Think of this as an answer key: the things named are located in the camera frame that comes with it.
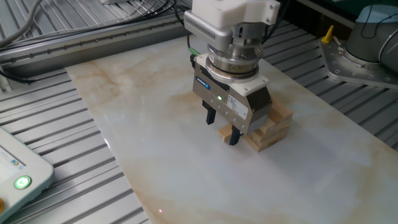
yellow connector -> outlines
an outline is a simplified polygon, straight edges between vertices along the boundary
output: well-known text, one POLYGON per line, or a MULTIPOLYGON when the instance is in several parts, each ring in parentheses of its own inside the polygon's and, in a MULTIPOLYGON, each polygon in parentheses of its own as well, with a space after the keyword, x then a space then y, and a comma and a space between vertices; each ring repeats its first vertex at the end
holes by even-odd
POLYGON ((332 35, 332 33, 333 33, 333 28, 335 28, 333 25, 331 25, 330 26, 330 28, 329 28, 329 31, 328 31, 328 33, 326 34, 326 36, 324 36, 323 38, 322 38, 322 43, 324 43, 324 44, 329 44, 330 43, 330 40, 331 40, 331 35, 332 35))

wooden block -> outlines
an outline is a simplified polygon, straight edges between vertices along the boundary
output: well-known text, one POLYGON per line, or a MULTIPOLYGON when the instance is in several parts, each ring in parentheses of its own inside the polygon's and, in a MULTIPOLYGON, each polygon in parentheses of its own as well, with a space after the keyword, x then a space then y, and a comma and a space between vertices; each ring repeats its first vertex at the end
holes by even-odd
POLYGON ((289 120, 292 116, 293 112, 278 101, 272 103, 271 111, 268 114, 268 118, 275 122, 276 125, 289 120))
POLYGON ((266 142, 266 141, 270 140, 271 138, 286 132, 287 129, 289 128, 289 124, 288 123, 286 124, 286 122, 284 122, 283 124, 285 124, 285 125, 283 126, 281 123, 280 125, 276 126, 273 131, 265 133, 265 134, 262 133, 262 131, 257 129, 253 133, 249 134, 249 136, 256 144, 261 144, 262 142, 266 142))
POLYGON ((223 142, 227 143, 231 140, 232 136, 232 124, 227 124, 226 126, 220 128, 218 131, 218 137, 220 137, 223 142))
POLYGON ((260 145, 256 144, 250 136, 244 135, 243 138, 249 143, 249 145, 256 150, 257 152, 261 152, 262 150, 273 146, 275 143, 279 142, 283 138, 285 138, 287 135, 287 132, 281 133, 280 135, 270 138, 266 142, 262 142, 260 145))
POLYGON ((275 122, 273 122, 271 119, 267 118, 265 125, 263 125, 260 130, 263 134, 266 134, 268 132, 271 132, 275 129, 275 122))

wire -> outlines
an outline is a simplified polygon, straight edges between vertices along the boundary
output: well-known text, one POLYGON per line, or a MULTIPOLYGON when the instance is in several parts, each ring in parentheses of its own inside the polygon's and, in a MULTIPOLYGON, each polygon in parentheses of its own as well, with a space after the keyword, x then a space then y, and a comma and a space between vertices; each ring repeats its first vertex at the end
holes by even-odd
POLYGON ((0 70, 0 75, 4 76, 4 77, 6 77, 6 78, 8 78, 8 79, 10 79, 12 81, 19 82, 19 83, 22 83, 22 84, 31 84, 33 82, 38 81, 38 80, 28 80, 28 79, 25 79, 25 78, 16 77, 14 75, 8 75, 8 74, 4 73, 2 70, 0 70))
POLYGON ((174 15, 177 18, 177 20, 181 23, 182 26, 184 26, 184 21, 182 21, 182 19, 180 18, 180 16, 178 15, 178 6, 177 6, 177 0, 174 0, 174 15))
POLYGON ((187 35, 187 46, 188 46, 188 49, 191 48, 191 43, 189 41, 189 35, 187 35))
POLYGON ((96 29, 108 28, 108 27, 112 27, 112 26, 115 26, 115 25, 119 25, 120 23, 125 24, 125 23, 129 23, 129 22, 140 22, 140 21, 142 21, 142 18, 149 19, 149 18, 152 18, 152 16, 158 16, 159 14, 157 14, 157 13, 160 12, 169 3, 169 0, 167 0, 162 6, 160 6, 154 12, 148 13, 150 10, 152 10, 152 8, 154 7, 156 2, 157 2, 157 0, 153 1, 151 7, 148 10, 146 10, 146 12, 144 12, 142 15, 137 16, 137 17, 130 18, 133 14, 135 14, 138 11, 138 9, 142 6, 144 1, 141 2, 140 6, 134 12, 132 12, 129 15, 124 16, 124 17, 122 17, 120 19, 114 19, 114 20, 111 20, 111 21, 108 21, 108 22, 103 22, 101 24, 96 24, 96 25, 89 26, 89 27, 77 28, 77 29, 72 29, 72 30, 69 29, 69 30, 58 30, 58 31, 54 31, 54 32, 49 32, 47 34, 40 35, 38 37, 34 37, 34 38, 26 39, 26 40, 20 40, 20 41, 13 42, 13 43, 9 44, 9 46, 13 46, 13 45, 16 45, 16 44, 22 44, 22 43, 26 43, 26 42, 32 42, 32 41, 35 41, 35 40, 51 38, 51 37, 58 37, 58 36, 61 36, 61 35, 79 34, 79 33, 82 33, 82 32, 93 31, 93 30, 96 30, 96 29))
POLYGON ((289 6, 289 4, 290 4, 290 0, 284 1, 284 3, 283 3, 284 8, 283 8, 280 16, 277 18, 276 23, 272 27, 271 31, 268 33, 268 36, 266 36, 266 38, 264 40, 262 40, 261 44, 264 44, 274 34, 275 30, 279 27, 279 24, 282 22, 282 19, 286 14, 287 7, 289 6))
POLYGON ((362 27, 361 37, 364 38, 364 39, 373 39, 373 38, 375 38, 375 37, 377 36, 377 30, 378 30, 378 28, 379 28, 379 25, 380 25, 382 22, 384 22, 384 21, 386 21, 386 20, 388 20, 388 19, 391 19, 391 18, 394 17, 394 16, 398 16, 398 13, 395 13, 395 14, 393 14, 393 15, 391 15, 391 16, 389 16, 389 17, 383 19, 383 20, 381 20, 380 22, 377 23, 376 28, 374 28, 373 36, 365 37, 365 36, 363 35, 363 32, 364 32, 364 30, 365 30, 366 25, 368 24, 368 21, 369 21, 369 18, 370 18, 370 16, 371 16, 371 14, 372 14, 372 9, 373 9, 373 5, 371 5, 371 8, 370 8, 370 10, 369 10, 369 15, 368 15, 368 18, 366 19, 365 25, 363 25, 363 27, 362 27))
POLYGON ((12 41, 20 38, 22 35, 25 34, 25 32, 29 29, 30 25, 32 25, 32 23, 34 21, 34 16, 35 16, 35 13, 36 13, 36 9, 40 6, 40 3, 42 1, 43 0, 36 0, 33 3, 32 9, 29 11, 29 13, 27 15, 27 19, 25 21, 25 24, 15 34, 12 34, 11 36, 6 37, 3 40, 0 40, 0 48, 7 46, 12 41))
MULTIPOLYGON (((177 5, 177 0, 174 0, 174 15, 177 18, 177 20, 181 23, 181 25, 184 27, 184 21, 180 18, 179 14, 178 14, 178 8, 181 9, 183 12, 189 8, 184 8, 184 6, 179 6, 177 5)), ((189 38, 190 34, 187 35, 187 46, 188 46, 188 50, 191 52, 191 54, 193 54, 194 56, 198 56, 200 53, 195 50, 193 47, 191 47, 191 43, 190 43, 190 38, 189 38)))

white device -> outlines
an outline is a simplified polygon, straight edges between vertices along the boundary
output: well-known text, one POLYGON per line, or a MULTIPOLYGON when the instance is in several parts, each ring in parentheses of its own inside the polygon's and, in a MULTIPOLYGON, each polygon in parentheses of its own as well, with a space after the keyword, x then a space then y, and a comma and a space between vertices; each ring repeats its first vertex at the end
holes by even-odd
POLYGON ((53 166, 0 127, 0 223, 53 182, 53 166))

green led light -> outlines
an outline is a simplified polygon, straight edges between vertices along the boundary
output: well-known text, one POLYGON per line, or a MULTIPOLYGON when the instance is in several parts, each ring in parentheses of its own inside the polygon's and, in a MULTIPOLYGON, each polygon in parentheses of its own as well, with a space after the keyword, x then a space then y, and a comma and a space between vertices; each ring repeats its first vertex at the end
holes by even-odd
POLYGON ((32 178, 30 178, 29 176, 22 176, 18 177, 18 179, 14 182, 14 187, 18 190, 22 190, 29 187, 31 183, 32 178))

